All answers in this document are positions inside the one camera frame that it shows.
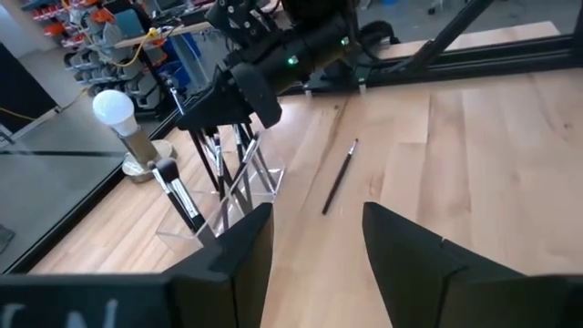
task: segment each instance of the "white light bulb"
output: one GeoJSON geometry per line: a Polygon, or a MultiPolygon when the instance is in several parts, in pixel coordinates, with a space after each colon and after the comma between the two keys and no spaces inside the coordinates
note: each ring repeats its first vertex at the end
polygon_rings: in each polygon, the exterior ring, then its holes
{"type": "Polygon", "coordinates": [[[120,91],[101,91],[93,99],[93,114],[121,137],[127,137],[139,129],[134,117],[134,103],[128,95],[120,91]]]}

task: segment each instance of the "wooden tabletop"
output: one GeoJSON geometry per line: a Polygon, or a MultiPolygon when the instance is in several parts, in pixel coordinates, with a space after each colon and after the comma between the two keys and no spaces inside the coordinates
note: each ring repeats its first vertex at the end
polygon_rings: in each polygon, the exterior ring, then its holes
{"type": "MultiPolygon", "coordinates": [[[[212,5],[214,5],[214,4],[206,4],[206,5],[203,6],[203,8],[204,7],[211,7],[212,5]]],[[[263,10],[264,11],[270,11],[276,5],[277,5],[277,0],[270,0],[270,2],[266,6],[263,7],[263,10]]],[[[279,12],[281,10],[283,10],[283,7],[280,5],[276,9],[276,12],[279,12]]],[[[210,24],[209,24],[209,22],[206,22],[206,21],[205,22],[202,22],[202,23],[194,24],[194,25],[191,25],[191,26],[179,26],[179,27],[177,27],[177,28],[175,28],[173,30],[170,30],[168,32],[165,32],[165,33],[160,34],[158,37],[151,38],[149,41],[150,42],[151,41],[156,41],[156,40],[159,40],[159,39],[166,38],[168,36],[178,36],[178,35],[185,34],[185,33],[196,33],[196,32],[200,32],[200,31],[202,31],[202,30],[204,30],[205,28],[208,28],[208,27],[210,27],[210,24]]],[[[127,40],[122,40],[122,41],[117,42],[116,45],[115,45],[115,47],[116,48],[123,48],[123,47],[126,47],[126,46],[139,45],[142,42],[142,40],[144,40],[144,36],[133,37],[133,38],[130,38],[130,39],[127,39],[127,40]]]]}
{"type": "MultiPolygon", "coordinates": [[[[550,23],[516,26],[460,36],[453,47],[554,34],[550,23]]],[[[368,200],[523,273],[583,272],[582,82],[571,69],[283,97],[281,122],[266,132],[277,147],[265,150],[277,150],[288,170],[263,326],[388,325],[364,248],[368,200]]],[[[187,184],[206,179],[189,135],[173,130],[167,139],[187,184]]],[[[155,181],[124,179],[32,272],[162,271],[179,256],[155,231],[176,215],[155,181]]]]}

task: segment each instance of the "black metal frame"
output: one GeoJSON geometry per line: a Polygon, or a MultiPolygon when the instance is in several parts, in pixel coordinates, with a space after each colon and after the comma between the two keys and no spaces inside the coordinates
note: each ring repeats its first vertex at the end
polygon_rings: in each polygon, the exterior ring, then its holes
{"type": "MultiPolygon", "coordinates": [[[[413,56],[381,60],[358,67],[352,80],[322,80],[322,72],[312,75],[306,86],[292,87],[282,94],[350,91],[360,86],[381,87],[405,83],[518,74],[561,68],[581,67],[583,52],[583,6],[572,34],[551,36],[495,46],[444,50],[493,2],[472,0],[439,36],[413,56]]],[[[163,138],[175,125],[178,111],[164,121],[152,138],[163,138]]],[[[114,170],[85,199],[57,224],[6,273],[27,272],[93,209],[123,179],[121,168],[114,170]]]]}
{"type": "Polygon", "coordinates": [[[412,56],[381,60],[354,70],[350,80],[322,79],[314,74],[304,86],[282,95],[355,90],[361,86],[383,87],[406,83],[433,82],[458,78],[519,74],[583,65],[583,6],[570,35],[540,37],[493,46],[475,46],[446,51],[493,0],[472,0],[435,38],[412,56]]]}

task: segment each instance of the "lamp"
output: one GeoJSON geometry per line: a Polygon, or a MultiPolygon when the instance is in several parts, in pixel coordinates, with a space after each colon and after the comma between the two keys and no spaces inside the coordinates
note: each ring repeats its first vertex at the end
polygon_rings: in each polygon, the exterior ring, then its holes
{"type": "Polygon", "coordinates": [[[100,92],[93,99],[93,114],[116,131],[128,149],[122,170],[133,182],[140,183],[154,177],[148,168],[149,161],[176,158],[172,144],[166,140],[149,140],[134,117],[134,103],[125,93],[117,90],[100,92]]]}

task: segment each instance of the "lamp base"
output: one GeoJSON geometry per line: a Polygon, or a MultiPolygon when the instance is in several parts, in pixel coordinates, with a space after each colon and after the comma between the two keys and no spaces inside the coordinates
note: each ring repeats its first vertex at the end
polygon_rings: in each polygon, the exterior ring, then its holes
{"type": "MultiPolygon", "coordinates": [[[[166,140],[153,140],[152,144],[158,151],[158,154],[161,158],[175,159],[178,156],[178,153],[172,144],[166,140]]],[[[136,158],[130,153],[126,154],[121,169],[123,170],[124,174],[126,174],[126,176],[134,183],[142,183],[154,179],[152,171],[142,167],[136,161],[136,158]]]]}

